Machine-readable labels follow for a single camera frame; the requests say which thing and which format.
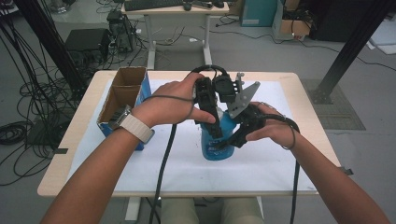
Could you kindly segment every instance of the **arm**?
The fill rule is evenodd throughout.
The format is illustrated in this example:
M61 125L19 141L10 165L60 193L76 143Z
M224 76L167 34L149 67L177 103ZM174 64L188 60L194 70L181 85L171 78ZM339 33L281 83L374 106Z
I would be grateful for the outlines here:
M153 95L190 99L192 86L200 77L202 75L190 74L181 82L161 86ZM189 115L191 107L190 102L152 98L134 108L132 114L151 128L158 124L180 122ZM212 115L197 108L192 110L189 119L215 122ZM138 138L122 128L107 137L67 181L42 223L98 223L138 143Z
M266 114L279 114L273 108L257 104ZM295 132L295 145L290 150L317 187L338 223L389 223L374 200L354 181L340 171L302 135ZM247 135L248 141L270 137L283 147L293 145L291 129L285 123L267 120L262 129Z

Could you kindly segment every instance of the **blue bottle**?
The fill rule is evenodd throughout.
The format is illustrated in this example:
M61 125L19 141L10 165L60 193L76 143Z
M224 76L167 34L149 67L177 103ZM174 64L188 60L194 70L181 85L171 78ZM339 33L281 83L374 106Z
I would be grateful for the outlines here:
M223 136L221 138L213 139L204 125L201 124L202 136L201 147L204 157L209 161L221 161L233 155L234 146L227 146L222 149L214 148L214 145L222 140L226 140L233 135L233 129L236 123L230 118L228 112L223 112L218 108L218 115L220 121L220 128Z

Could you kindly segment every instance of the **finger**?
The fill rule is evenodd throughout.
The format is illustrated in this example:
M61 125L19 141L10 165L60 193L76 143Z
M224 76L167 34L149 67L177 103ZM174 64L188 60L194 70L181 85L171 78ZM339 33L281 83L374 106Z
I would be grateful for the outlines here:
M213 115L211 115L210 113L208 113L204 110L200 110L196 107L192 110L190 119L195 119L197 121L204 122L204 123L216 122L216 119Z
M257 106L264 114L280 114L274 107L266 105L265 103L251 102L251 104Z
M260 140L260 139L266 138L266 137L269 137L268 131L266 130L266 128L262 128L262 129L254 131L252 133L249 133L246 136L246 140L247 141L257 141L257 140Z
M195 81L199 78L205 77L202 74L199 73L189 73L186 78L184 78L183 81L185 81L186 83L193 85L195 83Z

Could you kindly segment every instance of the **metal stand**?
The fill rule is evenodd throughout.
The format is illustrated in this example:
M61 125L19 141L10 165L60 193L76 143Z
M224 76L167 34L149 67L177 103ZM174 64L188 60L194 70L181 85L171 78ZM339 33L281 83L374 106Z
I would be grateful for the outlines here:
M369 41L376 28L389 13L389 9L395 4L394 0L373 1L370 9L365 13L354 32L341 49L332 67L320 82L318 87L310 92L314 104L330 104L332 89L344 75L348 67L361 52L364 45Z
M44 13L36 0L15 0L15 4L61 71L73 92L74 99L82 99L85 90L87 90L86 81L69 57L64 42L48 19L48 15Z

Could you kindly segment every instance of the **hand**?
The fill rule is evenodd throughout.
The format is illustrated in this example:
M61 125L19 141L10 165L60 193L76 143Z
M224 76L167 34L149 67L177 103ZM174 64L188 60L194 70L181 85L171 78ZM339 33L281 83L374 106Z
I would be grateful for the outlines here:
M185 119L214 123L216 119L210 113L193 106L192 88L195 80L202 77L204 76L201 74L190 73L180 82L173 81L162 85L152 94L152 98L133 109L133 115L149 127L158 124L179 123Z
M256 105L263 114L280 115L280 113L275 108L269 105L259 102L251 103ZM294 134L298 134L290 128L289 124L274 119L268 119L265 122L265 126L263 128L248 134L246 139L247 141L256 141L262 138L269 137L282 147L289 148L293 145L294 142L293 133L291 131L293 131Z

